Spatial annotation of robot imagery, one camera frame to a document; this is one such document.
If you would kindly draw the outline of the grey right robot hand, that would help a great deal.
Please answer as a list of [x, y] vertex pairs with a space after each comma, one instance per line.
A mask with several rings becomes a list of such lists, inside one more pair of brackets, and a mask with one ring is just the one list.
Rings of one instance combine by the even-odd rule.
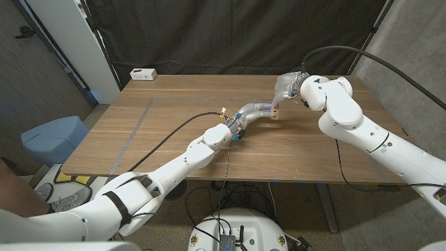
[[308, 73], [302, 73], [301, 71], [279, 75], [275, 84], [275, 96], [272, 100], [272, 106], [276, 108], [281, 101], [294, 99], [300, 95], [300, 88], [308, 77]]

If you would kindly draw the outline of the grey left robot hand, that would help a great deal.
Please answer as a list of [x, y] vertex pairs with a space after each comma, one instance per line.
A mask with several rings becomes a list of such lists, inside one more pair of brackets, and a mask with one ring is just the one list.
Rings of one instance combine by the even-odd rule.
[[274, 115], [272, 105], [269, 103], [248, 103], [226, 122], [226, 126], [234, 135], [244, 130], [249, 123], [259, 118], [272, 118]]

